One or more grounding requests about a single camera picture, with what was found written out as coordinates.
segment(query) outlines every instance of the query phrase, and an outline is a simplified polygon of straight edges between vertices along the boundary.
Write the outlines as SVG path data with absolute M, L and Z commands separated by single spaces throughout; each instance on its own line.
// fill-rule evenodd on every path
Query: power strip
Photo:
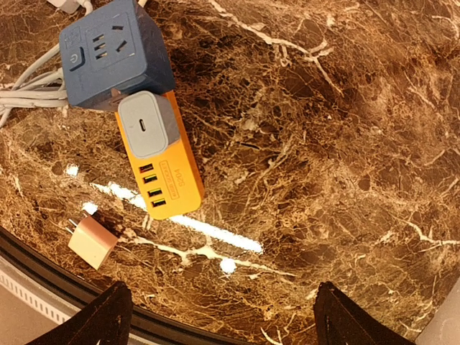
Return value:
M 171 118 L 174 118 L 180 135 L 175 138 L 174 134 L 170 134 L 169 142 L 166 139 L 159 145 L 156 145 L 157 142 L 149 144 L 152 140 L 157 140 L 158 136 L 168 137 L 166 132 L 172 127 L 168 123 L 162 132 L 155 132 L 158 135 L 142 138 L 142 132 L 148 134 L 149 129 L 146 127 L 155 124 L 152 122 L 155 119 L 148 120 L 142 117 L 151 116 L 153 110 L 148 114 L 141 114 L 144 112 L 138 110 L 134 111 L 132 116 L 127 114 L 128 116 L 124 118 L 128 118 L 129 123 L 123 120 L 120 114 L 123 102 L 120 104 L 119 112 L 116 113 L 123 143 L 140 192 L 147 204 L 147 211 L 153 219 L 158 220 L 198 209 L 204 196 L 203 182 L 188 141 L 174 91 L 166 93 L 165 98 L 172 107 L 174 115 Z M 153 152 L 150 153 L 148 149 L 152 145 L 156 145 L 155 147 L 159 149 L 153 149 Z
M 175 87 L 160 28 L 135 0 L 112 0 L 72 23 L 59 46 L 71 106 L 116 111 L 128 95 Z

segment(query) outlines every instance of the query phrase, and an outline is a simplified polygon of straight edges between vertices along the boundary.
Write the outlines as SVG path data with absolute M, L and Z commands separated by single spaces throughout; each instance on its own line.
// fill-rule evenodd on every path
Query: orange usb charging hub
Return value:
M 174 91 L 128 96 L 116 120 L 150 216 L 161 220 L 198 209 L 203 182 Z

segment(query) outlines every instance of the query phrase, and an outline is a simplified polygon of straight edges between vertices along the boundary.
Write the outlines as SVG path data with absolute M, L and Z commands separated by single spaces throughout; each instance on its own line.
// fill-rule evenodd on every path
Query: usb-c port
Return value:
M 152 196 L 159 196 L 160 194 L 163 194 L 163 192 L 161 191 L 161 188 L 150 190 L 148 193 L 149 193 L 150 198 Z
M 153 170 L 153 165 L 152 164 L 144 165 L 143 167 L 140 167 L 139 170 L 141 170 L 141 174 L 146 173 L 147 171 Z
M 154 175 L 150 175 L 150 176 L 147 176 L 144 178 L 144 183 L 148 183 L 148 182 L 152 182 L 152 181 L 156 181 L 158 180 L 157 176 L 154 174 Z
M 161 205 L 166 205 L 166 200 L 165 199 L 161 199 L 161 200 L 157 200 L 157 201 L 152 202 L 153 207 L 158 207 L 158 206 L 161 206 Z

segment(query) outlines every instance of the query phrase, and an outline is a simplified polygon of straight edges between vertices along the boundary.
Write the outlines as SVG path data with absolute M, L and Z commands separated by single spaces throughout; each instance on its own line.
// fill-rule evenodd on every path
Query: brown marble surface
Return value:
M 0 4 L 0 82 L 81 15 L 45 2 Z M 151 0 L 147 11 L 206 185 L 187 216 L 263 253 L 104 193 L 137 186 L 114 115 L 82 109 L 14 110 L 0 130 L 0 225 L 83 279 L 124 280 L 136 304 L 208 331 L 314 344 L 316 288 L 331 280 L 414 339 L 460 275 L 460 2 Z M 67 219 L 89 201 L 121 236 L 98 272 L 67 247 Z

